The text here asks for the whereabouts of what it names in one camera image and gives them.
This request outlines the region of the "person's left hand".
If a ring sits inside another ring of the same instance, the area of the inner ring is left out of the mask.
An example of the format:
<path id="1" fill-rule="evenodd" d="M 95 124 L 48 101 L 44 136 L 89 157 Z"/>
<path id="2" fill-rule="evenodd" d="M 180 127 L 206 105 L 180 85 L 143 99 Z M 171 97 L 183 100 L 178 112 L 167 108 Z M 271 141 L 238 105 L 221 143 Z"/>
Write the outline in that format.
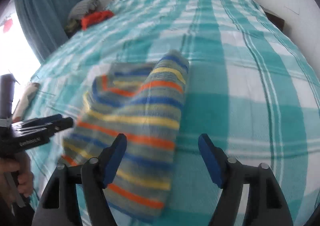
<path id="1" fill-rule="evenodd" d="M 30 158 L 26 152 L 16 154 L 14 159 L 1 158 L 1 197 L 8 207 L 15 202 L 15 194 L 8 184 L 4 174 L 17 173 L 17 190 L 24 197 L 28 198 L 33 193 L 34 175 L 30 169 Z"/>

